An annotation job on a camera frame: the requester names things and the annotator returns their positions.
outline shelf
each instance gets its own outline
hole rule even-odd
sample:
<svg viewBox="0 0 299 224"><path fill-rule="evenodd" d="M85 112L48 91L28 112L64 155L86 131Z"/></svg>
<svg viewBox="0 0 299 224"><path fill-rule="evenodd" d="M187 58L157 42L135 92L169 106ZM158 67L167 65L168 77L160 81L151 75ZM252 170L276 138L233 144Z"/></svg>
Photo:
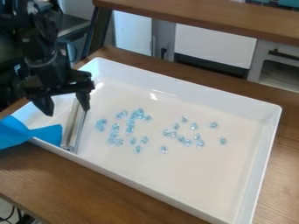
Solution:
<svg viewBox="0 0 299 224"><path fill-rule="evenodd" d="M229 0L94 0L94 5L299 46L299 12Z"/></svg>

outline wooden tabletop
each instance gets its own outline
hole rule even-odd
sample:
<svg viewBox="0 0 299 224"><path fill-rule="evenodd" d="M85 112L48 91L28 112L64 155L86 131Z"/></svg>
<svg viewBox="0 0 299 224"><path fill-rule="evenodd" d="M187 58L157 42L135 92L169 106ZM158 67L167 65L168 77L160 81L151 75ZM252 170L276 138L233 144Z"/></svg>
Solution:
<svg viewBox="0 0 299 224"><path fill-rule="evenodd" d="M94 57L281 105L282 121L261 189L254 223L299 223L299 94L113 47L104 47L77 67ZM0 180L0 197L44 222L205 223L30 143L0 151Z"/></svg>
<svg viewBox="0 0 299 224"><path fill-rule="evenodd" d="M117 11L299 46L299 12L230 0L94 0Z"/></svg>

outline white tray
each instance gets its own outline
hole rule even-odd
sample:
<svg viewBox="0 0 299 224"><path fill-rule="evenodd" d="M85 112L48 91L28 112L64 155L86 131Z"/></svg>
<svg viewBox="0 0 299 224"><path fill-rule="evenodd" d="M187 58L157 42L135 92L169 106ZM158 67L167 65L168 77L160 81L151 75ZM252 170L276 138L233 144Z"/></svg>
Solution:
<svg viewBox="0 0 299 224"><path fill-rule="evenodd" d="M33 143L205 221L252 222L282 112L279 106L106 59L94 59L81 70L93 74L97 87L78 155L36 138ZM42 115L31 103L14 116L32 129L57 123L65 126L72 101L72 94L55 97L53 118ZM153 121L137 122L132 136L145 135L149 143L135 154L124 131L126 122L115 120L115 114L138 108L150 114ZM180 123L182 116L196 122L199 130L181 124L179 134L191 138L200 133L205 147L184 147L161 134L174 122ZM95 128L101 118L109 122L103 133ZM209 128L213 121L219 124L215 130ZM111 123L121 125L125 140L121 147L106 144ZM226 137L226 145L219 144L220 137ZM168 147L168 154L159 152L161 145Z"/></svg>

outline cable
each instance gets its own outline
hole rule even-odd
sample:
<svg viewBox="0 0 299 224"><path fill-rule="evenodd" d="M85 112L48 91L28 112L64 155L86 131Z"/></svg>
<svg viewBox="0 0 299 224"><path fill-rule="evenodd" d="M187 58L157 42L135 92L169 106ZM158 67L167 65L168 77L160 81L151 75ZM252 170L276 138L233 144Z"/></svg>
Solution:
<svg viewBox="0 0 299 224"><path fill-rule="evenodd" d="M7 222L9 222L9 219L10 219L11 216L15 213L15 209L16 209L16 207L13 206L12 209L11 209L10 215L7 216L7 218L4 219L4 218L1 218L1 217L0 217L0 222L3 222L3 221L7 221Z"/></svg>
<svg viewBox="0 0 299 224"><path fill-rule="evenodd" d="M21 210L19 208L17 208L17 216L18 216L18 220L19 221L22 220L23 215L22 215L22 212L21 212Z"/></svg>

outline clear blue pebble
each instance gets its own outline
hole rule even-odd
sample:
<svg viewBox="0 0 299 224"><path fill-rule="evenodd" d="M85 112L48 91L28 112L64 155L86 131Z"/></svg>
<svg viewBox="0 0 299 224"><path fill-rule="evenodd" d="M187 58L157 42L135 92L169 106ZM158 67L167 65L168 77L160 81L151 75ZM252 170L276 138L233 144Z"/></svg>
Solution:
<svg viewBox="0 0 299 224"><path fill-rule="evenodd" d="M210 128L211 129L216 129L218 127L218 124L216 123L216 122L212 122L211 124L210 124Z"/></svg>
<svg viewBox="0 0 299 224"><path fill-rule="evenodd" d="M136 139L134 138L134 137L132 137L130 140L129 140L129 144L130 145L134 145L134 144L136 144Z"/></svg>
<svg viewBox="0 0 299 224"><path fill-rule="evenodd" d="M104 132L105 131L105 127L102 125L102 124L96 124L95 125L95 127L96 127L96 129L98 130L98 131L100 131L100 132Z"/></svg>
<svg viewBox="0 0 299 224"><path fill-rule="evenodd" d="M220 142L221 145L225 145L227 143L227 140L226 140L226 138L221 137L219 142Z"/></svg>
<svg viewBox="0 0 299 224"><path fill-rule="evenodd" d="M134 132L134 129L132 129L132 128L127 128L126 131L127 131L127 133L132 134L132 133Z"/></svg>
<svg viewBox="0 0 299 224"><path fill-rule="evenodd" d="M106 118L103 118L103 119L99 120L99 123L106 124L106 123L108 123L108 121Z"/></svg>
<svg viewBox="0 0 299 224"><path fill-rule="evenodd" d="M191 124L190 129L191 130L197 130L198 129L198 125L194 122L194 123Z"/></svg>
<svg viewBox="0 0 299 224"><path fill-rule="evenodd" d="M177 140L180 142L180 143L184 143L184 136L178 136L177 137Z"/></svg>
<svg viewBox="0 0 299 224"><path fill-rule="evenodd" d="M142 120L144 118L144 115L137 115L136 118Z"/></svg>
<svg viewBox="0 0 299 224"><path fill-rule="evenodd" d="M149 141L149 139L146 136L143 136L142 139L141 139L141 142L143 144L146 144L148 141Z"/></svg>
<svg viewBox="0 0 299 224"><path fill-rule="evenodd" d="M197 145L199 148L201 148L201 147L205 146L205 141L199 139L199 140L196 142L196 145Z"/></svg>
<svg viewBox="0 0 299 224"><path fill-rule="evenodd" d="M137 145L137 146L134 148L134 153L135 153L135 154L140 153L140 152L141 152L141 149L142 149L142 147L141 147L140 145Z"/></svg>
<svg viewBox="0 0 299 224"><path fill-rule="evenodd" d="M123 140L121 138L115 140L116 146L121 146L123 144Z"/></svg>
<svg viewBox="0 0 299 224"><path fill-rule="evenodd" d="M188 118L186 116L182 116L182 123L187 123L188 122Z"/></svg>
<svg viewBox="0 0 299 224"><path fill-rule="evenodd" d="M179 129L179 124L176 122L176 123L174 123L173 125L172 125L172 128L174 129L174 130L178 130Z"/></svg>
<svg viewBox="0 0 299 224"><path fill-rule="evenodd" d="M169 137L169 136L170 136L170 133L171 133L171 131L168 130L168 129L165 129L165 130L163 131L163 135L164 135L165 137Z"/></svg>
<svg viewBox="0 0 299 224"><path fill-rule="evenodd" d="M176 131L172 131L172 132L170 133L170 137L171 137L171 138L177 138L177 132L176 132Z"/></svg>
<svg viewBox="0 0 299 224"><path fill-rule="evenodd" d="M168 153L168 150L165 146L161 146L160 147L160 152L163 153L163 154L167 154Z"/></svg>
<svg viewBox="0 0 299 224"><path fill-rule="evenodd" d="M152 120L152 118L151 118L150 115L146 115L146 116L143 118L143 120L144 120L145 122L150 122L150 121Z"/></svg>
<svg viewBox="0 0 299 224"><path fill-rule="evenodd" d="M120 125L118 123L114 123L112 125L112 130L118 130L120 128Z"/></svg>
<svg viewBox="0 0 299 224"><path fill-rule="evenodd" d="M190 139L185 139L185 140L184 140L184 146L189 147L189 146L191 146L191 145L192 145L192 140L190 140Z"/></svg>
<svg viewBox="0 0 299 224"><path fill-rule="evenodd" d="M109 139L107 140L107 144L114 144L115 143L115 138L113 137L109 137Z"/></svg>
<svg viewBox="0 0 299 224"><path fill-rule="evenodd" d="M199 140L200 139L200 134L196 134L195 136L194 136L194 140Z"/></svg>
<svg viewBox="0 0 299 224"><path fill-rule="evenodd" d="M111 137L118 137L118 132L112 132L112 133L110 133L110 136Z"/></svg>

